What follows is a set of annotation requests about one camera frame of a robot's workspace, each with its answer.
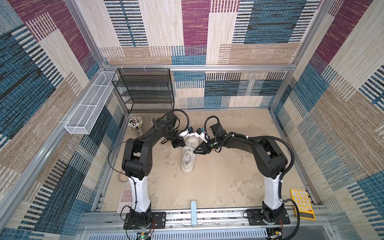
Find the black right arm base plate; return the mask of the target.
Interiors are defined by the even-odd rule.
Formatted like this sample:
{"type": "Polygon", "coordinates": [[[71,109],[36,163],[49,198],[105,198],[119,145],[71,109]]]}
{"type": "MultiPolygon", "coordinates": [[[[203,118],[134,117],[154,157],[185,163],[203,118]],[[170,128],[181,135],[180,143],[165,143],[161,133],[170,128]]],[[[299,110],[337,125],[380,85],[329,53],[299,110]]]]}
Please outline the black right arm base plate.
{"type": "Polygon", "coordinates": [[[248,209],[243,213],[243,217],[249,221],[250,226],[289,225],[291,223],[285,208],[277,210],[248,209]]]}

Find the yellow calculator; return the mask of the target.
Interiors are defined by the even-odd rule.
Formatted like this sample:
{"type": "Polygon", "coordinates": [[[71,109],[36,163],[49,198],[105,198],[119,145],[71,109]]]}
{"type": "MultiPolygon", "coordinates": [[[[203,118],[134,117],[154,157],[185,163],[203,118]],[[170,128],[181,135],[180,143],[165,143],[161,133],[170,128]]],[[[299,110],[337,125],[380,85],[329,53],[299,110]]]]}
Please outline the yellow calculator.
{"type": "Polygon", "coordinates": [[[308,193],[304,190],[290,190],[291,197],[298,206],[300,218],[305,220],[316,220],[315,212],[308,193]]]}

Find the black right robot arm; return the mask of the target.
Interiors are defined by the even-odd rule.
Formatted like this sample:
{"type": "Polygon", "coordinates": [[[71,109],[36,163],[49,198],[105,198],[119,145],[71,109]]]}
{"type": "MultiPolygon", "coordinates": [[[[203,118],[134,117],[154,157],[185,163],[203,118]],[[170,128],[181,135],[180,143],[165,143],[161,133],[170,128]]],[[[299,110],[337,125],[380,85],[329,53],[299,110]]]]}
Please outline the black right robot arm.
{"type": "Polygon", "coordinates": [[[261,215],[266,224],[273,224],[283,213],[282,177],[288,171],[288,159],[277,144],[283,142],[273,136],[249,137],[235,132],[227,133],[221,124],[211,126],[215,137],[202,142],[195,150],[197,155],[206,155],[222,147],[238,149],[253,154],[259,172],[264,176],[265,196],[261,215]]]}

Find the white canvas sneaker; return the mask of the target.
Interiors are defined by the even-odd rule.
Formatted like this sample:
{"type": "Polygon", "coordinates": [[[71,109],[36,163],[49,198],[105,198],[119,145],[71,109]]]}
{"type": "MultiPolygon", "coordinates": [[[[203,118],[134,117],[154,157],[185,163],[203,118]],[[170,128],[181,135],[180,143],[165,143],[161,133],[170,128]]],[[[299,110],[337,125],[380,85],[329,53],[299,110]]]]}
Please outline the white canvas sneaker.
{"type": "Polygon", "coordinates": [[[194,171],[196,154],[194,150],[199,146],[199,140],[197,137],[192,136],[187,139],[182,152],[182,171],[185,174],[190,174],[194,171]]]}

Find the pink white flat device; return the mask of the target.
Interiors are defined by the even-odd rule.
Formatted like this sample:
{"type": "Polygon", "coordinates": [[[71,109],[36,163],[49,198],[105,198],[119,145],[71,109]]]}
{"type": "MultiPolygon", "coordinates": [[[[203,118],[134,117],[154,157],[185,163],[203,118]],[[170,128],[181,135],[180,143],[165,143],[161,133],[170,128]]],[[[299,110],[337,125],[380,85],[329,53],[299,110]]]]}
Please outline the pink white flat device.
{"type": "Polygon", "coordinates": [[[118,202],[118,207],[117,207],[117,213],[129,213],[130,212],[130,207],[132,206],[133,203],[133,196],[132,196],[132,190],[129,188],[123,189],[121,193],[121,197],[118,202]]]}

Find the clear tube of coloured pencils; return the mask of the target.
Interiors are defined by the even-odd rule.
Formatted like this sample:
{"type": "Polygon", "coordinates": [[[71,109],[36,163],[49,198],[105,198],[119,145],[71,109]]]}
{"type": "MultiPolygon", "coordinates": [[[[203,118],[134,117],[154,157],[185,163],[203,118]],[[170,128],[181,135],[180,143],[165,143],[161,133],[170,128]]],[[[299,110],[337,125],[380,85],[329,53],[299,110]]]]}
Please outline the clear tube of coloured pencils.
{"type": "Polygon", "coordinates": [[[128,125],[137,137],[142,136],[146,132],[146,128],[141,117],[130,117],[128,125]]]}

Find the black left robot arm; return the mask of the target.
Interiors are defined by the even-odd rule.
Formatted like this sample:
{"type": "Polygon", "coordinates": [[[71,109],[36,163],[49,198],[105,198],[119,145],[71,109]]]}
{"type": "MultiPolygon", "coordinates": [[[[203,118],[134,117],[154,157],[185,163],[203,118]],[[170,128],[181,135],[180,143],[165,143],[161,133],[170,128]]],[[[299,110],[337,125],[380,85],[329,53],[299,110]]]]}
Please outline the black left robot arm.
{"type": "Polygon", "coordinates": [[[130,219],[134,223],[147,226],[152,222],[148,175],[153,167],[153,147],[161,138],[165,138],[162,144],[170,141],[173,148],[185,146],[184,139],[179,136],[180,132],[176,130],[175,124],[179,118],[174,112],[180,112],[186,116],[186,126],[188,127],[190,123],[188,115],[183,110],[175,109],[155,119],[153,126],[145,134],[136,139],[128,139],[126,142],[122,170],[131,184],[133,202],[130,209],[130,219]]]}

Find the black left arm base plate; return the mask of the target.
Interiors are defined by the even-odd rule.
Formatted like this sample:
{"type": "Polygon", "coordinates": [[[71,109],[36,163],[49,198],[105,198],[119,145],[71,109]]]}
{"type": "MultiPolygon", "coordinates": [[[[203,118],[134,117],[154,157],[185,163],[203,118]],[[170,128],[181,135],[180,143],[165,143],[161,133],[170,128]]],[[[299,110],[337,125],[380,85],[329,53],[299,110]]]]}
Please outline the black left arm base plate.
{"type": "Polygon", "coordinates": [[[132,212],[126,215],[124,230],[138,230],[140,228],[149,230],[150,228],[164,229],[166,227],[167,213],[137,213],[132,212]]]}

